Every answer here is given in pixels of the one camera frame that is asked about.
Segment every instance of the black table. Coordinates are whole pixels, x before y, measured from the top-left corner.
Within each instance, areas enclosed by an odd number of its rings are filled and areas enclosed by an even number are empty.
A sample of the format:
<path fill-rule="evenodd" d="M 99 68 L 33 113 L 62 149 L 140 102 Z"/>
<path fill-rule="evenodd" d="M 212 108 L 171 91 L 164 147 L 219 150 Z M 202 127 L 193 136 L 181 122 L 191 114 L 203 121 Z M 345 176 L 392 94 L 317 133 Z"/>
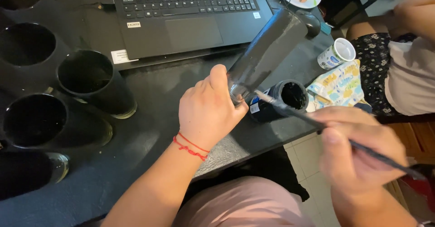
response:
<path fill-rule="evenodd" d="M 69 2 L 70 9 L 80 4 L 77 0 L 62 2 Z M 320 17 L 317 8 L 312 13 Z M 115 13 L 85 8 L 70 14 L 75 17 L 84 42 L 93 49 L 107 56 L 113 50 L 125 49 Z M 332 43 L 332 37 L 323 33 L 301 42 L 260 88 L 266 89 L 285 79 L 310 84 L 325 72 L 316 58 Z M 61 150 L 71 159 L 67 177 L 56 185 L 0 202 L 0 225 L 69 227 L 106 214 L 171 143 L 179 128 L 178 101 L 184 91 L 204 79 L 215 64 L 222 63 L 229 68 L 240 53 L 122 71 L 138 102 L 136 114 L 124 120 L 108 118 L 115 134 L 104 147 Z M 256 124 L 246 116 L 213 148 L 195 178 L 314 131 L 312 126 L 294 117 Z"/>

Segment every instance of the red string bracelet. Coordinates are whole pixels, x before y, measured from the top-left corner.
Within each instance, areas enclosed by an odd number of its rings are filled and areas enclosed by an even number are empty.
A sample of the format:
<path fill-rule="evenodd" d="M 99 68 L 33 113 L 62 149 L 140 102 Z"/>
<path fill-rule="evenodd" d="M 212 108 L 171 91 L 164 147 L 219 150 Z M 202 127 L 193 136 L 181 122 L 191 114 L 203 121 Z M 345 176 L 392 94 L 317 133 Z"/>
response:
<path fill-rule="evenodd" d="M 204 150 L 204 149 L 202 149 L 201 147 L 199 147 L 199 146 L 193 144 L 193 143 L 190 142 L 188 139 L 186 139 L 186 137 L 184 137 L 180 132 L 178 132 L 178 134 L 179 134 L 179 135 L 180 135 L 180 136 L 181 136 L 185 141 L 189 142 L 190 144 L 192 144 L 194 147 L 198 148 L 199 150 L 201 150 L 201 151 L 205 151 L 205 152 L 207 152 L 207 153 L 210 152 L 210 151 Z"/>
<path fill-rule="evenodd" d="M 192 154 L 194 156 L 198 156 L 199 158 L 201 158 L 202 161 L 205 161 L 207 159 L 208 156 L 204 157 L 203 155 L 199 154 L 198 152 L 194 152 L 194 151 L 190 150 L 189 147 L 183 146 L 180 142 L 177 141 L 176 137 L 177 136 L 174 136 L 173 141 L 180 146 L 180 148 L 178 148 L 179 150 L 183 150 L 184 149 L 184 150 L 188 151 L 190 154 Z"/>

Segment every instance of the person's knee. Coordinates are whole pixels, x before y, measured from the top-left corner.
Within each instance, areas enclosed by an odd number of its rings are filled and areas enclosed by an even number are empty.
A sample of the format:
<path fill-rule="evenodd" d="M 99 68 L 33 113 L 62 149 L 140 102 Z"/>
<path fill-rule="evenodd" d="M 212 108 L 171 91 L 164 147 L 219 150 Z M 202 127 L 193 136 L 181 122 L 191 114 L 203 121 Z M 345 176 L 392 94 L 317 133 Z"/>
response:
<path fill-rule="evenodd" d="M 361 36 L 373 33 L 388 33 L 387 26 L 379 22 L 363 22 L 353 24 L 348 28 L 346 39 L 351 41 Z"/>

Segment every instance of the tile floor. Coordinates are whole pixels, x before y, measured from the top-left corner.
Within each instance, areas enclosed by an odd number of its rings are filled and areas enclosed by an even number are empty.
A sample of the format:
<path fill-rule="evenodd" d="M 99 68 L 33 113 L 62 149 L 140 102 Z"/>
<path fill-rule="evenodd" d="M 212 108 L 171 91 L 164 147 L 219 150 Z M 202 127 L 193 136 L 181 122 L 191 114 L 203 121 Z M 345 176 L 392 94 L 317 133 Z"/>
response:
<path fill-rule="evenodd" d="M 310 199 L 302 203 L 305 212 L 313 219 L 316 227 L 340 227 L 332 208 L 331 186 L 319 172 L 321 137 L 312 133 L 285 144 L 284 148 L 297 180 L 310 194 Z"/>

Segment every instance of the hand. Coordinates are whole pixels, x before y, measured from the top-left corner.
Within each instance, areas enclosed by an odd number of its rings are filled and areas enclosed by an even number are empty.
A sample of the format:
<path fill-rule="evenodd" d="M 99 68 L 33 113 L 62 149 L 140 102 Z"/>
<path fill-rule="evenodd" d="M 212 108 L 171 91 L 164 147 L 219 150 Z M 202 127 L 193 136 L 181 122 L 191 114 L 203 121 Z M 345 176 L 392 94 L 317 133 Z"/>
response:
<path fill-rule="evenodd" d="M 394 131 L 358 108 L 328 107 L 309 113 L 326 123 L 322 132 L 323 155 L 320 169 L 336 190 L 361 195 L 404 175 L 361 150 L 353 150 L 349 139 L 368 146 L 397 163 L 407 166 L 405 147 Z"/>
<path fill-rule="evenodd" d="M 227 69 L 215 65 L 210 75 L 188 89 L 180 100 L 180 132 L 189 141 L 210 150 L 248 111 L 246 102 L 234 107 L 228 91 Z"/>

